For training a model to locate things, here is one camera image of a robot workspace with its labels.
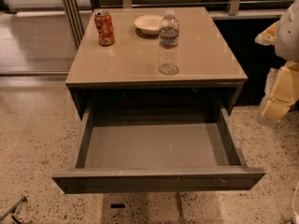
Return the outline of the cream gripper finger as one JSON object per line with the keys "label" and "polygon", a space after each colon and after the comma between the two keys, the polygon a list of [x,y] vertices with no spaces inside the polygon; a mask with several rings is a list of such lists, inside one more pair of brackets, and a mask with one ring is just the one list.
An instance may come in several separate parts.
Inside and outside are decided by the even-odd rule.
{"label": "cream gripper finger", "polygon": [[255,37],[255,42],[260,45],[274,45],[277,37],[278,22],[274,22]]}
{"label": "cream gripper finger", "polygon": [[299,100],[299,63],[287,61],[279,69],[271,68],[264,87],[261,116],[282,119]]}

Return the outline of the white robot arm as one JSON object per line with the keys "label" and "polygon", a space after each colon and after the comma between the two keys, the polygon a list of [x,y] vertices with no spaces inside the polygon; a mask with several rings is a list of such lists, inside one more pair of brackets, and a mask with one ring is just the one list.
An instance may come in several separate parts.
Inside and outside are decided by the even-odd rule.
{"label": "white robot arm", "polygon": [[299,0],[294,0],[279,21],[258,34],[255,42],[273,45],[276,55],[286,61],[279,69],[270,69],[260,103],[258,121],[272,125],[299,100]]}

